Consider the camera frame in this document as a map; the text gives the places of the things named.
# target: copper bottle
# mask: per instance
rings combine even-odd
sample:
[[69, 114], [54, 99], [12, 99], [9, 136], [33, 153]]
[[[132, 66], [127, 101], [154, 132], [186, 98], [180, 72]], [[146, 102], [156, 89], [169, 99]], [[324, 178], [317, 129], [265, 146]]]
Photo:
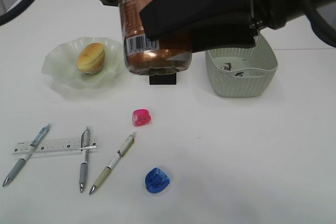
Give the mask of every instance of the copper bottle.
[[188, 69], [192, 60], [188, 36], [180, 35], [157, 41], [146, 38], [139, 12], [150, 1], [152, 0], [119, 0], [128, 70], [134, 74], [154, 75], [173, 74]]

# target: ruler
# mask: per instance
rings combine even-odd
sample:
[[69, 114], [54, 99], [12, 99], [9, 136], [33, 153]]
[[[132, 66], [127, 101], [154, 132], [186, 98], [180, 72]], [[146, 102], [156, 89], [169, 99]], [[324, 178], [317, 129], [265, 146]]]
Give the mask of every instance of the ruler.
[[[28, 154], [28, 153], [53, 153], [53, 152], [74, 152], [80, 153], [78, 148], [81, 148], [81, 138], [65, 138], [56, 140], [43, 139], [39, 146], [31, 152], [31, 142], [19, 142], [14, 146], [13, 155]], [[90, 146], [97, 146], [96, 138], [90, 140]]]

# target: bun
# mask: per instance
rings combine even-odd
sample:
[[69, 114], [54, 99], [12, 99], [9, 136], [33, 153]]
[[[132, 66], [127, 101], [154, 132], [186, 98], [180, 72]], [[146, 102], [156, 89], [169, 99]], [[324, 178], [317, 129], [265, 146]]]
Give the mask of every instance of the bun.
[[104, 46], [101, 43], [92, 43], [78, 56], [77, 69], [82, 73], [95, 74], [103, 68], [104, 60]]

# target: pen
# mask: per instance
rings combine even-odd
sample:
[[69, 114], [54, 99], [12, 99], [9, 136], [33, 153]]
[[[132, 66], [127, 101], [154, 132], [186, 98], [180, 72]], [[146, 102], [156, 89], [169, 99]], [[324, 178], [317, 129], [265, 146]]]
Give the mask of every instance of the pen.
[[[83, 132], [80, 147], [85, 148], [89, 146], [90, 146], [90, 130], [87, 127], [86, 130]], [[82, 150], [82, 158], [79, 173], [79, 189], [81, 193], [84, 191], [86, 180], [88, 177], [88, 163], [89, 163], [89, 150], [85, 149]]]
[[118, 161], [126, 154], [128, 149], [134, 143], [134, 138], [135, 138], [135, 132], [126, 139], [126, 141], [117, 151], [117, 153], [114, 155], [110, 163], [105, 167], [105, 169], [101, 172], [99, 177], [96, 179], [95, 183], [93, 184], [89, 192], [90, 195], [95, 193], [98, 190], [98, 188], [103, 184], [103, 182], [107, 179], [112, 169], [117, 165]]
[[28, 153], [24, 158], [20, 158], [13, 169], [9, 172], [7, 177], [4, 180], [4, 183], [2, 186], [7, 186], [15, 177], [16, 175], [20, 172], [22, 167], [25, 166], [26, 162], [28, 159], [32, 156], [32, 152], [36, 149], [36, 147], [39, 145], [39, 143], [42, 141], [42, 139], [45, 137], [45, 135], [48, 133], [51, 125], [48, 124], [47, 126], [43, 127], [42, 130], [37, 134], [35, 139], [32, 141], [30, 144], [30, 153]]

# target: woven basket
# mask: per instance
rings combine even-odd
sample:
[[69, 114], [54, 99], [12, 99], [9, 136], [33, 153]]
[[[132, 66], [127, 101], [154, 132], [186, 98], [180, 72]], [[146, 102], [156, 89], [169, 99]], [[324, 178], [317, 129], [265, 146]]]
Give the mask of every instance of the woven basket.
[[257, 97], [271, 83], [278, 61], [266, 39], [256, 37], [256, 47], [222, 48], [206, 52], [210, 82], [223, 97]]

